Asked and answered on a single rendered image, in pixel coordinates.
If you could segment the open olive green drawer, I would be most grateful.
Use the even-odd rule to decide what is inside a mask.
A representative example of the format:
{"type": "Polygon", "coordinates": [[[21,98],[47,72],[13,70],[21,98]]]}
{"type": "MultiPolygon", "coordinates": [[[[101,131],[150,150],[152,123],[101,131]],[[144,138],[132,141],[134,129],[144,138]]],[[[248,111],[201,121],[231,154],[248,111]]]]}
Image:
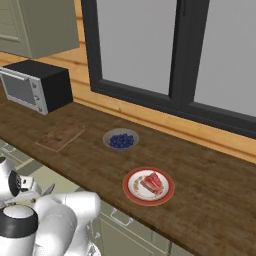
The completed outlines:
{"type": "Polygon", "coordinates": [[[19,175],[33,177],[35,182],[40,186],[42,192],[45,192],[45,190],[52,184],[55,184],[52,191],[53,194],[65,192],[70,193],[79,190],[79,186],[77,184],[71,182],[36,160],[33,160],[22,167],[16,168],[16,171],[19,175]]]}

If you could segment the red meat slice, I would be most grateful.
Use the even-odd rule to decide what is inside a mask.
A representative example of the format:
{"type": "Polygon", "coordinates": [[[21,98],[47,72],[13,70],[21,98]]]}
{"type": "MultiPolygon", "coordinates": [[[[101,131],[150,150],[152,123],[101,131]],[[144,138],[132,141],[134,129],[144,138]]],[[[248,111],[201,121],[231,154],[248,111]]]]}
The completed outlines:
{"type": "Polygon", "coordinates": [[[162,182],[155,172],[145,176],[140,181],[140,185],[156,196],[163,193],[162,182]]]}

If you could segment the red rimmed white plate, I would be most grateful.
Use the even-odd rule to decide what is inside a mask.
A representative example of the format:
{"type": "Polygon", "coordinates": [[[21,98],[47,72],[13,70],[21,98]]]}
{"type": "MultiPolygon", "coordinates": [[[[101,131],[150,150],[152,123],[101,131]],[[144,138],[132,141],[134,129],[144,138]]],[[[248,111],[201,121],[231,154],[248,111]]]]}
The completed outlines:
{"type": "Polygon", "coordinates": [[[139,167],[130,171],[123,180],[125,195],[143,206],[158,206],[167,202],[174,194],[173,179],[163,170],[155,167],[139,167]],[[156,184],[146,184],[145,178],[151,176],[158,179],[156,184]]]}

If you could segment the wooden cutting board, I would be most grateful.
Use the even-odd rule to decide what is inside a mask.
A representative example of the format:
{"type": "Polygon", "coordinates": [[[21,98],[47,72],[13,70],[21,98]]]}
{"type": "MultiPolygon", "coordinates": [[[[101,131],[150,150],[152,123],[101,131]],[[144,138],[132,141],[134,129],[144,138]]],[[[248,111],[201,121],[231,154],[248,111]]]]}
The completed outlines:
{"type": "Polygon", "coordinates": [[[84,131],[85,125],[83,123],[70,120],[44,135],[36,144],[54,152],[59,152],[84,131]]]}

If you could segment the olive green cupboard door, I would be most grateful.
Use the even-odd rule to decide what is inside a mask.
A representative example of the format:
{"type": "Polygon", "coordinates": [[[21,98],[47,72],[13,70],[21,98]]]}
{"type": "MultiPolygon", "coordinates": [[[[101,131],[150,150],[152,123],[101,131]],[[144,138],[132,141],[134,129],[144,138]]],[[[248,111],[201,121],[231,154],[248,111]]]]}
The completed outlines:
{"type": "Polygon", "coordinates": [[[155,256],[152,246],[116,224],[97,218],[91,227],[102,256],[155,256]]]}

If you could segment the dark framed window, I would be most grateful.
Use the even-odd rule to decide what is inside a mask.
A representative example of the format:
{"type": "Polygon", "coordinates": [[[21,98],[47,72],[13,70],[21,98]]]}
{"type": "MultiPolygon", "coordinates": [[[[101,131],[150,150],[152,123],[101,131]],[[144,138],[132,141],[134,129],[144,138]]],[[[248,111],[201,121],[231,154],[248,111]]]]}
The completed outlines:
{"type": "Polygon", "coordinates": [[[256,139],[256,117],[195,101],[210,0],[176,0],[168,58],[168,93],[140,89],[103,76],[97,0],[81,0],[91,90],[210,127],[256,139]]]}

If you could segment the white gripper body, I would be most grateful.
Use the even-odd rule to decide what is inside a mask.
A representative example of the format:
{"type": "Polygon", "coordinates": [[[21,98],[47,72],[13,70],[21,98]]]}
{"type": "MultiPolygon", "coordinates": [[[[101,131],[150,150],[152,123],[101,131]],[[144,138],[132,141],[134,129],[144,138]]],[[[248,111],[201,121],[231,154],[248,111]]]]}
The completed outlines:
{"type": "Polygon", "coordinates": [[[20,192],[15,198],[16,203],[29,202],[32,203],[38,199],[42,194],[42,190],[38,186],[33,186],[31,190],[20,192]]]}

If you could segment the blueberries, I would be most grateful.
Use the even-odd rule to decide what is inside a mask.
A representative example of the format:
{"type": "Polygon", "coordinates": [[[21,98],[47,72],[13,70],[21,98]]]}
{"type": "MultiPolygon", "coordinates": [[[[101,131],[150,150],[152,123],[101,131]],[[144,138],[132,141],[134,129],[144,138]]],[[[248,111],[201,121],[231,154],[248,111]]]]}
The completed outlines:
{"type": "Polygon", "coordinates": [[[116,149],[129,148],[134,144],[134,137],[128,134],[113,135],[110,138],[110,146],[116,149]]]}

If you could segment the grey bowl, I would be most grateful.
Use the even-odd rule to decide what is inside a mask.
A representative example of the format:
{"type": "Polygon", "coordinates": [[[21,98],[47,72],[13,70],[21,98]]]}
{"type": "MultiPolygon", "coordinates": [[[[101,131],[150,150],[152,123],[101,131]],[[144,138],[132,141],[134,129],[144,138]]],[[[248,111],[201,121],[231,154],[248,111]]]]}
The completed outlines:
{"type": "Polygon", "coordinates": [[[103,136],[103,143],[111,148],[111,149],[114,149],[116,151],[126,151],[132,147],[134,147],[135,145],[137,145],[139,142],[139,135],[131,130],[131,129],[127,129],[127,128],[115,128],[115,129],[112,129],[110,131],[108,131],[104,136],[103,136]],[[125,149],[116,149],[116,148],[113,148],[110,146],[110,138],[113,136],[113,135],[119,135],[119,134],[128,134],[128,135],[132,135],[134,137],[134,144],[132,146],[130,146],[129,148],[125,148],[125,149]]]}

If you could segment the olive green drawer front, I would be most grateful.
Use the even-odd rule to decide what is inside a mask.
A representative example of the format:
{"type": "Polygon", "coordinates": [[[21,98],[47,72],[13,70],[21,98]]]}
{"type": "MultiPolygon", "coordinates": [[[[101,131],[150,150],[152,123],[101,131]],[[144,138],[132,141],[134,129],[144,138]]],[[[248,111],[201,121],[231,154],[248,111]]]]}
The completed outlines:
{"type": "Polygon", "coordinates": [[[30,156],[19,151],[18,149],[16,149],[16,151],[13,153],[4,152],[2,150],[2,146],[5,144],[8,144],[8,143],[6,143],[5,141],[0,139],[0,155],[5,156],[9,160],[11,160],[14,163],[14,166],[16,168],[20,169],[21,167],[24,167],[25,165],[27,165],[33,161],[33,159],[30,156]]]}
{"type": "Polygon", "coordinates": [[[130,231],[132,234],[147,242],[155,250],[155,256],[170,255],[171,242],[168,239],[164,238],[163,236],[159,235],[155,231],[149,229],[134,219],[133,223],[128,227],[119,225],[110,218],[110,214],[113,208],[113,206],[107,204],[106,202],[102,202],[99,218],[102,218],[112,224],[116,224],[118,228],[124,228],[126,231],[130,231]]]}

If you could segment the olive green wall cupboard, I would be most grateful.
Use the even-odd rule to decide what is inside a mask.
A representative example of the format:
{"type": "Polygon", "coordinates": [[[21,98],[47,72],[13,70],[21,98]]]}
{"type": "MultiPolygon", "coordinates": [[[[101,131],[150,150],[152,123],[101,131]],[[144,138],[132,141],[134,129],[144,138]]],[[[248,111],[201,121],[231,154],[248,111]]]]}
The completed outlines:
{"type": "Polygon", "coordinates": [[[74,0],[0,0],[0,52],[36,59],[79,46],[74,0]]]}

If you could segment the black and silver microwave oven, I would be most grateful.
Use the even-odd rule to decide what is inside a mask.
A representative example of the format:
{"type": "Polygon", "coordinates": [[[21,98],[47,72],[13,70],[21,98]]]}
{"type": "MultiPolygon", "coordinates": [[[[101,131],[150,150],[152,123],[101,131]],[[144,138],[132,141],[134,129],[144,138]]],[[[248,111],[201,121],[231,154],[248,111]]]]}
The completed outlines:
{"type": "Polygon", "coordinates": [[[34,60],[0,66],[7,99],[47,115],[73,101],[69,71],[34,60]]]}

